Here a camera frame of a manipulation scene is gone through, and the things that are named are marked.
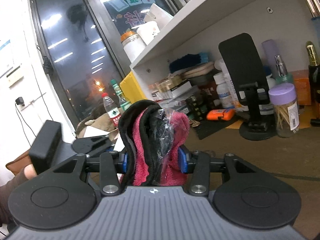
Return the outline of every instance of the plastic packet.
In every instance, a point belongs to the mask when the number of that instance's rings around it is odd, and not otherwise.
[[[174,110],[170,108],[160,109],[151,117],[150,138],[155,167],[154,185],[161,185],[166,176],[166,170],[170,160],[170,151],[174,140],[174,123],[172,115]]]

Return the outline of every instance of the gray ribbed panel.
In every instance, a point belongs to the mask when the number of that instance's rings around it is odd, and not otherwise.
[[[222,219],[204,197],[181,187],[128,187],[105,197],[85,221],[64,230],[37,232],[19,227],[10,240],[303,240],[290,226],[253,231]]]

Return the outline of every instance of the pink microfiber cloth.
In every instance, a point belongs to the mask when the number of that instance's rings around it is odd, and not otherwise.
[[[146,140],[146,120],[143,118],[145,111],[143,111],[135,120],[132,134],[133,141],[137,149],[136,169],[134,175],[133,185],[145,186],[153,181],[150,174],[155,175],[156,168],[152,165],[154,160],[155,144]],[[176,186],[183,185],[187,180],[187,175],[181,173],[178,165],[178,148],[185,143],[189,134],[189,120],[188,117],[176,111],[170,111],[170,126],[173,130],[172,148],[168,155],[163,158],[163,165],[161,166],[160,185],[161,186]]]

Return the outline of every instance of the white shelf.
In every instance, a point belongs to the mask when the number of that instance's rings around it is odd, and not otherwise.
[[[160,31],[130,68],[183,44],[199,32],[255,0],[191,0]]]

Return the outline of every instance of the barcode label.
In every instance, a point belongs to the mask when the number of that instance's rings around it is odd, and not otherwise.
[[[288,107],[288,114],[290,121],[290,130],[294,130],[299,125],[299,113],[297,102],[295,102],[292,106]]]

